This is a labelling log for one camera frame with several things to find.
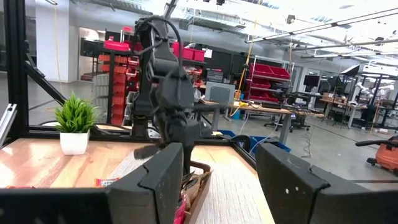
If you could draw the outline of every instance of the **black cable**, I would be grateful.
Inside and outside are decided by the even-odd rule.
[[[167,23],[172,28],[172,30],[174,31],[175,35],[177,36],[177,41],[178,41],[178,44],[179,44],[179,49],[178,49],[178,51],[179,51],[179,55],[178,55],[178,75],[179,75],[179,77],[178,77],[178,85],[177,85],[177,104],[178,104],[179,107],[182,108],[183,106],[180,103],[182,73],[185,74],[186,78],[189,78],[189,76],[187,75],[186,72],[183,71],[183,65],[182,65],[182,60],[183,60],[182,59],[183,42],[182,42],[180,33],[178,32],[178,30],[174,26],[174,24],[172,24],[169,20],[167,20],[167,19],[165,19],[163,17],[150,16],[150,17],[144,19],[141,23],[138,24],[138,26],[136,28],[136,31],[134,32],[134,37],[133,37],[133,43],[132,44],[135,45],[135,40],[137,39],[138,32],[140,31],[140,29],[143,26],[143,24],[147,24],[148,26],[151,26],[155,30],[157,35],[161,38],[161,41],[156,43],[156,44],[154,44],[153,46],[150,46],[150,47],[147,47],[144,50],[141,50],[140,52],[136,53],[137,55],[143,54],[144,52],[147,52],[148,50],[154,49],[154,48],[158,47],[160,44],[162,44],[163,41],[167,40],[167,38],[162,36],[162,34],[158,30],[158,28],[156,28],[156,26],[153,23],[150,22],[150,21],[153,21],[153,20],[159,20],[159,21],[163,21],[163,22]]]
[[[45,125],[45,124],[52,123],[52,122],[58,122],[58,121],[56,121],[56,120],[53,120],[53,121],[44,121],[44,122],[41,122],[41,123],[38,124],[38,125]]]
[[[147,129],[150,129],[150,130],[156,131],[158,134],[160,134],[160,131],[159,131],[159,129],[157,129],[157,128],[155,128],[155,127],[147,127]]]

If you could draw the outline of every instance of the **workbench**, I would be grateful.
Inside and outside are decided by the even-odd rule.
[[[206,105],[215,105],[218,103],[211,102],[211,101],[206,101],[206,100],[200,100],[202,103]],[[261,105],[249,105],[249,106],[240,106],[239,107],[239,102],[235,101],[234,104],[230,104],[229,107],[234,108],[235,110],[239,108],[239,110],[245,110],[245,111],[253,111],[253,112],[265,112],[269,114],[279,114],[279,115],[287,115],[284,117],[284,122],[282,125],[282,129],[280,130],[280,136],[279,136],[279,142],[282,144],[286,144],[287,140],[287,135],[289,133],[289,128],[290,124],[292,122],[292,117],[291,115],[293,114],[293,111],[289,111],[287,109],[275,109],[275,108],[264,108]],[[316,116],[319,118],[323,117],[323,114],[313,114],[311,113],[312,116]],[[213,131],[218,130],[218,121],[220,120],[220,109],[215,109],[214,114],[213,114],[213,120],[211,122],[211,129]]]
[[[90,141],[84,155],[64,156],[58,139],[21,138],[0,150],[0,187],[93,187],[95,178],[120,174],[126,164],[119,165],[142,146]],[[197,146],[192,160],[213,170],[196,223],[274,223],[256,171],[232,147]]]
[[[332,104],[340,105],[340,106],[347,106],[349,108],[349,110],[351,110],[350,114],[349,114],[348,128],[351,128],[351,125],[353,124],[353,120],[354,120],[354,117],[355,117],[356,110],[358,110],[358,109],[362,110],[362,109],[366,109],[367,108],[367,106],[364,106],[364,105],[363,106],[360,106],[360,105],[354,106],[354,105],[351,105],[349,103],[347,104],[347,103],[342,103],[342,102],[339,102],[339,101],[333,101],[333,99],[331,100],[331,99],[322,98],[320,100],[325,102],[325,103],[327,103],[326,111],[325,111],[325,117],[326,118],[329,115],[329,112],[330,112],[330,110],[332,108]]]

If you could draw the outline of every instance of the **blue bin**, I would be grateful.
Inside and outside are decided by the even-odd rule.
[[[241,117],[241,110],[238,110],[234,115],[232,115],[232,119],[240,119]]]
[[[233,133],[230,130],[218,130],[218,131],[224,135],[229,135],[231,137],[235,137],[235,133]],[[250,137],[250,149],[252,149],[253,153],[256,153],[256,149],[253,149],[253,147],[257,144],[257,142],[262,141],[266,137],[264,137],[264,136],[249,136],[249,137]],[[288,148],[287,146],[285,146],[284,144],[282,144],[280,142],[275,142],[273,144],[275,146],[278,146],[279,148],[285,150],[286,152],[291,152],[290,148]]]

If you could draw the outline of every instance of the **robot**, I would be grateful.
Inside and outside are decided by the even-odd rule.
[[[175,32],[180,44],[178,59],[170,51],[167,25]],[[135,150],[134,155],[137,159],[143,159],[156,154],[172,142],[180,142],[183,145],[183,174],[189,174],[194,141],[204,135],[210,136],[212,132],[203,122],[188,119],[185,114],[186,110],[199,108],[194,107],[192,79],[183,69],[181,37],[177,28],[160,16],[139,19],[133,41],[138,36],[144,50],[134,52],[140,57],[141,77],[139,96],[132,109],[134,125],[131,135],[147,137],[148,120],[155,116],[161,143]],[[200,109],[203,111],[226,107],[227,105],[211,105]]]
[[[360,83],[355,84],[355,86],[361,89],[361,93],[364,93],[367,99],[373,98],[375,94],[374,88],[370,90],[369,88],[362,86]],[[381,100],[386,99],[387,94],[392,90],[394,90],[394,85],[381,86],[379,87],[379,91],[376,93],[376,97],[380,98]]]

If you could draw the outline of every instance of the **pipe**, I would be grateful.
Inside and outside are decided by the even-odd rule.
[[[373,44],[388,44],[388,43],[395,43],[398,42],[398,39],[392,39],[392,40],[378,40],[378,41],[370,41],[370,42],[360,42],[360,43],[355,43],[355,44],[340,44],[340,45],[330,45],[330,46],[321,46],[321,47],[302,47],[302,48],[296,48],[292,49],[293,51],[298,51],[298,50],[316,50],[316,49],[325,49],[325,48],[337,48],[337,47],[357,47],[357,46],[362,46],[362,45],[373,45]]]

